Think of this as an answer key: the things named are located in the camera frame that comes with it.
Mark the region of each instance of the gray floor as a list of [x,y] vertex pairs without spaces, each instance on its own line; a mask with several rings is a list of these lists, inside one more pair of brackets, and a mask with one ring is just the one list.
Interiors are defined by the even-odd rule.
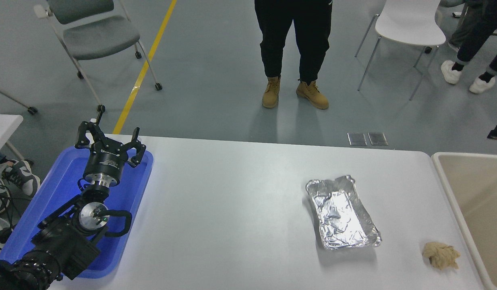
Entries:
[[[149,49],[171,1],[125,2]],[[466,66],[456,86],[440,72],[440,64],[454,56],[442,46],[412,101],[408,98],[420,77],[412,66],[421,48],[383,40],[361,91],[356,90],[377,39],[373,29],[358,58],[354,54],[384,2],[334,3],[331,49],[318,80],[331,106],[322,111],[295,95],[299,54],[292,29],[280,103],[267,110],[261,106],[266,79],[254,3],[178,0],[153,58],[164,90],[156,91],[147,74],[122,134],[139,126],[149,136],[347,147],[347,132],[384,132],[390,145],[380,149],[497,154],[497,141],[486,139],[497,124],[497,84],[479,97],[467,90],[497,52],[497,37]],[[39,113],[31,116],[0,97],[0,114],[23,115],[12,141],[44,178],[60,152],[73,145],[79,123],[96,116],[96,104],[48,23],[35,17],[37,3],[46,5],[0,0],[0,88]],[[459,10],[441,9],[446,35],[457,24],[451,12]],[[421,69],[431,55],[423,56]],[[101,122],[106,133],[116,125],[142,64],[133,48],[82,61],[107,107]]]

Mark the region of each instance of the white sneaker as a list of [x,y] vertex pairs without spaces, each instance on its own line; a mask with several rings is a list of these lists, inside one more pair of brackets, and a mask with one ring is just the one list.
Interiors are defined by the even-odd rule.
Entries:
[[474,94],[481,94],[482,92],[490,90],[495,84],[495,77],[492,77],[490,81],[487,83],[483,81],[479,77],[474,80],[474,83],[469,87],[469,91]]
[[32,173],[30,164],[26,160],[10,160],[14,163],[7,167],[3,173],[3,179],[17,185],[24,194],[33,196],[41,186],[40,178]]
[[454,61],[446,60],[443,62],[440,69],[442,70],[443,77],[451,85],[456,85],[460,80],[462,72],[453,70]]

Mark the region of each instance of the black pants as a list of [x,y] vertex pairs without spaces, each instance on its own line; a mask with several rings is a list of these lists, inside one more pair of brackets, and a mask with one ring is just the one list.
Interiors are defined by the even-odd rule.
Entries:
[[291,23],[300,52],[300,80],[315,81],[329,48],[332,2],[327,0],[255,0],[259,28],[263,32],[261,57],[267,77],[282,68],[282,49]]
[[[485,14],[475,25],[472,32],[465,38],[465,41],[458,51],[458,63],[467,64],[483,46],[485,41],[497,28],[497,0],[488,1]],[[497,55],[487,69],[492,75],[497,74]]]

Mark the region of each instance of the tan boot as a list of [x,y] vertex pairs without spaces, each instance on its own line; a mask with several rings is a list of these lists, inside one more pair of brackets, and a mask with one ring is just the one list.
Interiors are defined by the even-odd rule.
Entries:
[[308,99],[308,101],[318,109],[325,110],[329,107],[329,101],[317,87],[317,81],[312,81],[309,86],[305,81],[301,81],[297,88],[297,95]]
[[279,77],[269,77],[267,90],[263,94],[263,107],[273,108],[277,106],[279,101],[279,88],[280,88],[280,78]]

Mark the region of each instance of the yellow floor line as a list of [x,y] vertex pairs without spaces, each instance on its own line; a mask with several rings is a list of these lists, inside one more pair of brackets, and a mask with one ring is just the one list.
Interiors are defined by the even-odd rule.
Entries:
[[[149,60],[152,60],[153,55],[155,54],[155,51],[157,50],[157,46],[159,46],[159,42],[161,41],[162,34],[164,33],[164,30],[166,29],[166,25],[168,24],[168,21],[170,20],[170,17],[172,16],[173,8],[175,7],[176,3],[177,3],[177,0],[172,0],[172,3],[170,4],[168,11],[166,12],[166,16],[164,17],[164,20],[162,21],[161,27],[159,28],[159,31],[155,37],[155,40],[153,41],[153,44],[150,48],[150,52],[148,55]],[[127,99],[127,103],[123,107],[123,110],[120,114],[120,117],[118,118],[118,121],[116,122],[116,126],[114,127],[114,130],[112,131],[113,134],[120,134],[120,132],[123,128],[123,125],[125,124],[125,120],[127,120],[127,116],[130,112],[130,108],[132,107],[132,104],[134,103],[134,100],[136,99],[136,96],[138,95],[139,88],[141,86],[141,83],[143,83],[143,79],[145,78],[145,75],[147,74],[148,69],[149,69],[149,64],[147,63],[147,61],[145,61],[143,68],[141,69],[141,72],[139,73],[138,79],[134,83],[134,87],[132,88],[132,91],[130,92],[130,95]]]

